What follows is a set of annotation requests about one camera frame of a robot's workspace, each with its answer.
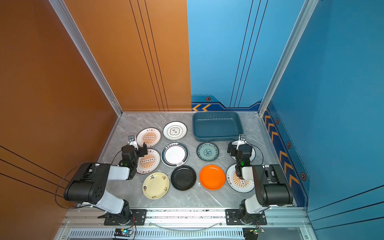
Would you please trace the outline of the teal patterned plate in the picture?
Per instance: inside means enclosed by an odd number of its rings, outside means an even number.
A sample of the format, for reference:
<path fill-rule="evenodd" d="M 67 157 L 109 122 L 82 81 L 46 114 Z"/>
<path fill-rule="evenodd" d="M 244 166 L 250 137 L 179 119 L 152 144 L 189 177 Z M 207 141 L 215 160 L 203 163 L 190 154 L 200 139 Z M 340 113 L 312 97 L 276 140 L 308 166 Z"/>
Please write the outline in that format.
<path fill-rule="evenodd" d="M 214 143 L 204 142 L 197 147 L 198 157 L 205 162 L 216 160 L 219 154 L 219 148 Z"/>

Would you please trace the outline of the white plate dark rim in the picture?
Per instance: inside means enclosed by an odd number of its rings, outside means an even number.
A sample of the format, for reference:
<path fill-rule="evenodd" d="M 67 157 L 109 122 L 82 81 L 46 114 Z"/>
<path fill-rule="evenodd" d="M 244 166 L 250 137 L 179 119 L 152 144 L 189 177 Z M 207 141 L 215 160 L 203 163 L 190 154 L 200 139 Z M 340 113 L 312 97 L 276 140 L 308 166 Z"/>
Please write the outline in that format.
<path fill-rule="evenodd" d="M 176 168 L 186 163 L 189 157 L 187 147 L 181 143 L 171 143 L 161 152 L 162 163 L 170 168 Z"/>

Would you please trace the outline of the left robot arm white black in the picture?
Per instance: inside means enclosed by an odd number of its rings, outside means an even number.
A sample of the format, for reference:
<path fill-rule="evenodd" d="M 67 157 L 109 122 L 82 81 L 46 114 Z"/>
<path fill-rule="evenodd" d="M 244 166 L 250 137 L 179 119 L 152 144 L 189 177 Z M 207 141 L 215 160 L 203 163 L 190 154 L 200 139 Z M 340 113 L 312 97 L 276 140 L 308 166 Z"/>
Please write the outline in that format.
<path fill-rule="evenodd" d="M 64 190 L 64 199 L 77 204 L 88 203 L 103 211 L 99 216 L 118 225 L 132 224 L 134 215 L 129 202 L 117 198 L 106 190 L 109 181 L 132 180 L 137 173 L 139 158 L 148 153 L 146 144 L 137 147 L 129 143 L 122 147 L 122 160 L 111 164 L 83 163 Z"/>

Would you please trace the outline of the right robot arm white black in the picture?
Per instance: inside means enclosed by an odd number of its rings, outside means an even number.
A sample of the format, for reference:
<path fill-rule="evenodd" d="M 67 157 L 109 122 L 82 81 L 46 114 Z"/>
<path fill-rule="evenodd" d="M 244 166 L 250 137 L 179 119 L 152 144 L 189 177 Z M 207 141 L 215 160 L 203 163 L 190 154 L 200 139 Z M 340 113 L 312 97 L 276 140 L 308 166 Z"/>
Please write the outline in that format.
<path fill-rule="evenodd" d="M 228 144 L 227 153 L 236 163 L 229 167 L 227 180 L 229 185 L 239 192 L 254 194 L 242 200 L 239 205 L 239 218 L 243 224 L 257 222 L 271 206 L 283 207 L 294 203 L 290 184 L 280 165 L 252 165 L 254 146 L 245 140 Z"/>

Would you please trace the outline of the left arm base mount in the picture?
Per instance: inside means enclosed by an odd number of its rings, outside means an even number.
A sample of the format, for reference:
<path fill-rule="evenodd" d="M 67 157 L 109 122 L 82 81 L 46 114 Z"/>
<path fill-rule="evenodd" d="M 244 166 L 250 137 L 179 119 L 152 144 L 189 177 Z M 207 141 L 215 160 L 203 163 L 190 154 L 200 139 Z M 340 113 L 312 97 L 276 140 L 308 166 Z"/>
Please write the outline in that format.
<path fill-rule="evenodd" d="M 144 226 L 147 210 L 146 209 L 133 209 L 130 210 L 130 218 L 119 219 L 117 217 L 107 217 L 104 221 L 104 226 Z"/>

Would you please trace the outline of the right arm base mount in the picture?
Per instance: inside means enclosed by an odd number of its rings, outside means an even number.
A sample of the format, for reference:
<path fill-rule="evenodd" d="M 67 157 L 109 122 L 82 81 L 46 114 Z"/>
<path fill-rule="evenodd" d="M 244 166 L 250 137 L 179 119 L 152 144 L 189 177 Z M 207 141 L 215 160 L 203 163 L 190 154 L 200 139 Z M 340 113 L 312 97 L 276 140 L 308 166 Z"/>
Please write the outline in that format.
<path fill-rule="evenodd" d="M 239 209 L 226 209 L 226 223 L 229 226 L 235 225 L 258 225 L 266 226 L 267 218 L 264 213 L 262 214 L 248 214 L 241 212 Z"/>

